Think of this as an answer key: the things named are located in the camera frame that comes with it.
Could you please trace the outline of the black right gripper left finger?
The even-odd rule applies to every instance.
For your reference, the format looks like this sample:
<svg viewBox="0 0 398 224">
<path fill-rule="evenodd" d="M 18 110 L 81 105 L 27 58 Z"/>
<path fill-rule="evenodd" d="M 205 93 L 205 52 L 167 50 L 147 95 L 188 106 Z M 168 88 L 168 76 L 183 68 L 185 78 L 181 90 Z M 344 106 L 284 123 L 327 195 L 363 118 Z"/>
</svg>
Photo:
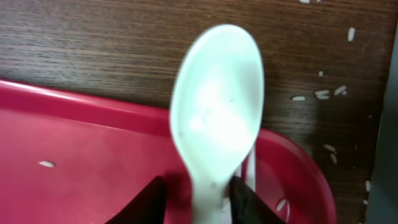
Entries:
<svg viewBox="0 0 398 224">
<path fill-rule="evenodd" d="M 158 175 L 106 224 L 163 224 L 166 203 L 166 180 Z"/>
</svg>

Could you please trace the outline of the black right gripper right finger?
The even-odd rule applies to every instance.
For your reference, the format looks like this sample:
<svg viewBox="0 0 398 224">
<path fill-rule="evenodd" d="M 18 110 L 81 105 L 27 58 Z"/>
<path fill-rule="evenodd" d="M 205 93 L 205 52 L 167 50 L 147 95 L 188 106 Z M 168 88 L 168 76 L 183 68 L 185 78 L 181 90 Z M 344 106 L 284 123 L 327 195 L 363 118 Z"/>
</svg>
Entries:
<svg viewBox="0 0 398 224">
<path fill-rule="evenodd" d="M 286 224 L 240 177 L 230 180 L 229 199 L 232 224 Z"/>
</svg>

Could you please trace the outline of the white plastic spoon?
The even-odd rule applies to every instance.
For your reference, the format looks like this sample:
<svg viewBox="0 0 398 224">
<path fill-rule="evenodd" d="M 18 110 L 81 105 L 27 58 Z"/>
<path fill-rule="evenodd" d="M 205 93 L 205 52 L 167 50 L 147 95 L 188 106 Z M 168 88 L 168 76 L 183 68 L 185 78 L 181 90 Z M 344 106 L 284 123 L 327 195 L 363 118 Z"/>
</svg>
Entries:
<svg viewBox="0 0 398 224">
<path fill-rule="evenodd" d="M 264 89 L 259 47 L 241 27 L 211 27 L 187 51 L 170 132 L 192 183 L 192 223 L 221 223 L 225 190 L 259 134 Z"/>
</svg>

